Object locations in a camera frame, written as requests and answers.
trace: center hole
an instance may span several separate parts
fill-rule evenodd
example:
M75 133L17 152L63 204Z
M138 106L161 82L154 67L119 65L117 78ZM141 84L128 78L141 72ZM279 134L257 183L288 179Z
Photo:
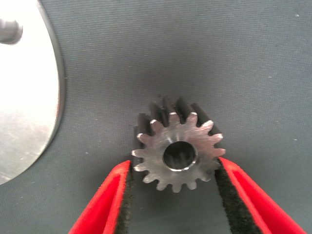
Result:
M190 143L178 141L166 148L163 160L168 167L181 170L190 166L195 156L195 150Z

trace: metal disc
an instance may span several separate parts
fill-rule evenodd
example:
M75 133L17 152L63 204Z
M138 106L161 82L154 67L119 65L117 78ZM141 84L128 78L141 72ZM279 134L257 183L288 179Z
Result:
M0 44L3 184L30 167L51 142L62 114L65 75L59 46L42 6L34 0L5 0L0 9L0 18L5 13L22 27L17 42Z

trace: metal bolt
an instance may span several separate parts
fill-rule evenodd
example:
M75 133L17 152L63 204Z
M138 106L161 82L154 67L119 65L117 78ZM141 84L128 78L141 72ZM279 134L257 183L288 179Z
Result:
M0 19L0 43L14 44L23 33L23 27L16 20Z

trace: spur gear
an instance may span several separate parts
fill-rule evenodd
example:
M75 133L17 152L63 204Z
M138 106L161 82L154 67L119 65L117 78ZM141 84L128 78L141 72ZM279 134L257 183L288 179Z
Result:
M225 150L215 148L215 144L222 140L222 134L211 134L214 124L196 104L188 105L180 98L172 105L164 98L163 107L152 103L151 117L139 115L137 138L144 147L132 151L141 158L134 170L147 171L145 183L158 180L157 190L168 184L174 193L180 192L183 184L193 190L197 179L209 181L218 169L216 158Z

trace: gray fabric background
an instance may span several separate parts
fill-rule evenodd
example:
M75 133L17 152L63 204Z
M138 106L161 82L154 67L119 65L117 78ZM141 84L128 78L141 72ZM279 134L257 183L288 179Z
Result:
M197 102L238 163L312 232L312 1L43 0L67 73L47 151L0 186L0 233L69 231L130 158L137 114ZM130 234L228 234L215 181L155 190L136 174Z

